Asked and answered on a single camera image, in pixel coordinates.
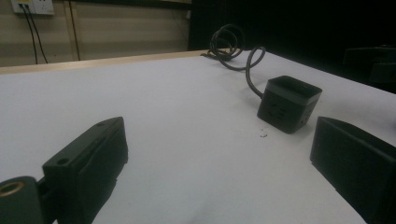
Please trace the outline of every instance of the black plastic device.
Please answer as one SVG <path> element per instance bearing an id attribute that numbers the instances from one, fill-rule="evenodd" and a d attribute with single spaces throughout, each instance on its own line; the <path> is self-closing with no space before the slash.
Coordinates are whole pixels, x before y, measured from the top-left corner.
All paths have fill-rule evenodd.
<path id="1" fill-rule="evenodd" d="M 310 159 L 367 223 L 396 223 L 396 147 L 319 117 Z"/>
<path id="2" fill-rule="evenodd" d="M 0 183 L 0 223 L 92 223 L 127 161 L 123 119 L 99 122 L 47 161 L 40 181 Z"/>
<path id="3" fill-rule="evenodd" d="M 322 90 L 293 77 L 268 80 L 257 116 L 285 133 L 295 133 L 309 120 Z"/>

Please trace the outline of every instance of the table surface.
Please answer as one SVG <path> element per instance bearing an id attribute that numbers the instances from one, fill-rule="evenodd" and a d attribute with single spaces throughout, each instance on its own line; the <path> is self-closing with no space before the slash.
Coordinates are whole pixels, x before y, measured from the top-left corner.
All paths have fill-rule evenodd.
<path id="1" fill-rule="evenodd" d="M 267 53 L 251 71 L 259 90 L 285 75 L 323 89 L 307 125 L 286 134 L 257 118 L 261 99 L 244 73 L 167 56 L 0 69 L 34 71 L 0 76 L 0 181 L 41 178 L 56 152 L 122 116 L 130 159 L 95 224 L 364 223 L 309 160 L 317 118 L 347 121 L 396 146 L 394 94 Z"/>

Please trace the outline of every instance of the screw hole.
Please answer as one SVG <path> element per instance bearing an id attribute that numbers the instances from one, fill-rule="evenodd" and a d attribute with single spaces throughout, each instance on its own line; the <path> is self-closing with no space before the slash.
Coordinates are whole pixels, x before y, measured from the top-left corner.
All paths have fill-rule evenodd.
<path id="1" fill-rule="evenodd" d="M 3 187 L 0 187 L 0 197 L 6 197 L 8 195 L 11 195 L 22 189 L 23 186 L 24 183 L 21 181 L 6 184 Z"/>
<path id="2" fill-rule="evenodd" d="M 56 163 L 57 163 L 58 165 L 64 165 L 64 164 L 66 164 L 68 161 L 69 161 L 69 159 L 64 158 L 64 159 L 59 160 L 59 161 L 56 162 Z"/>

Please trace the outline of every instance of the black cable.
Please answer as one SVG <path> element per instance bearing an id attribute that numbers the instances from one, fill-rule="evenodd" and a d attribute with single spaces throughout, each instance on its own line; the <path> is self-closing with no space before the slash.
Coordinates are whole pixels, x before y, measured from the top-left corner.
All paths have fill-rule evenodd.
<path id="1" fill-rule="evenodd" d="M 35 21 L 33 20 L 32 13 L 30 12 L 30 9 L 29 9 L 28 6 L 26 6 L 26 8 L 27 8 L 27 11 L 29 12 L 29 17 L 30 17 L 30 19 L 32 20 L 32 24 L 33 24 L 33 26 L 35 27 Z M 35 27 L 35 33 L 37 34 L 38 44 L 40 45 L 41 53 L 42 53 L 42 55 L 43 55 L 43 57 L 44 57 L 44 60 L 46 61 L 46 63 L 49 63 L 49 62 L 47 61 L 46 54 L 44 53 L 43 46 L 42 46 L 42 44 L 41 44 L 40 35 L 38 34 L 38 31 L 37 31 L 37 27 Z"/>
<path id="2" fill-rule="evenodd" d="M 26 20 L 27 20 L 27 23 L 29 24 L 30 34 L 32 35 L 32 40 L 33 40 L 33 49 L 35 50 L 35 36 L 33 35 L 32 26 L 30 25 L 29 18 L 27 17 L 27 13 L 26 13 L 26 10 L 25 10 L 25 8 L 24 8 L 24 5 L 23 5 L 23 4 L 20 4 L 20 7 L 22 8 L 23 14 L 25 15 L 25 18 L 26 18 Z M 37 51 L 36 51 L 36 50 L 35 50 L 35 64 L 38 64 L 38 61 L 37 61 Z"/>
<path id="3" fill-rule="evenodd" d="M 230 30 L 236 30 L 241 38 L 242 41 L 238 42 L 238 38 L 236 35 L 230 31 Z M 231 38 L 231 41 L 225 39 L 225 37 L 228 36 Z M 221 44 L 222 46 L 226 46 L 225 48 L 228 49 L 228 51 L 219 49 L 218 45 Z M 266 49 L 265 47 L 257 47 L 253 49 L 248 57 L 247 57 L 247 65 L 245 67 L 234 67 L 226 62 L 236 58 L 239 54 L 242 53 L 242 51 L 245 48 L 245 34 L 242 31 L 241 28 L 239 28 L 237 25 L 234 24 L 227 24 L 222 26 L 218 31 L 216 31 L 210 40 L 209 43 L 209 51 L 205 54 L 201 54 L 201 56 L 205 56 L 206 58 L 218 60 L 221 64 L 223 64 L 225 67 L 228 69 L 231 69 L 233 71 L 245 71 L 246 73 L 246 79 L 247 79 L 247 84 L 249 87 L 256 93 L 260 98 L 262 98 L 262 92 L 257 90 L 257 88 L 254 86 L 254 84 L 251 82 L 250 79 L 250 69 L 254 66 L 256 66 L 264 57 Z M 261 50 L 262 53 L 260 57 L 252 63 L 253 56 L 257 50 Z"/>

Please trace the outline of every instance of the electrical outlet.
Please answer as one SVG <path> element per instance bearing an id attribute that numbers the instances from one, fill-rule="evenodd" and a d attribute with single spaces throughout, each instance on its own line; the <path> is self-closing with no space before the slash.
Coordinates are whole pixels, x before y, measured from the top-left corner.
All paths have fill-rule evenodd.
<path id="1" fill-rule="evenodd" d="M 52 0 L 32 0 L 35 5 L 35 13 L 41 15 L 53 15 Z"/>
<path id="2" fill-rule="evenodd" d="M 52 0 L 11 0 L 12 8 L 15 13 L 23 13 L 20 4 L 29 7 L 30 13 L 39 15 L 53 15 Z"/>
<path id="3" fill-rule="evenodd" d="M 35 5 L 33 5 L 32 0 L 11 0 L 11 4 L 15 13 L 23 14 L 23 9 L 20 6 L 20 4 L 22 4 L 29 7 L 30 13 L 35 14 Z"/>

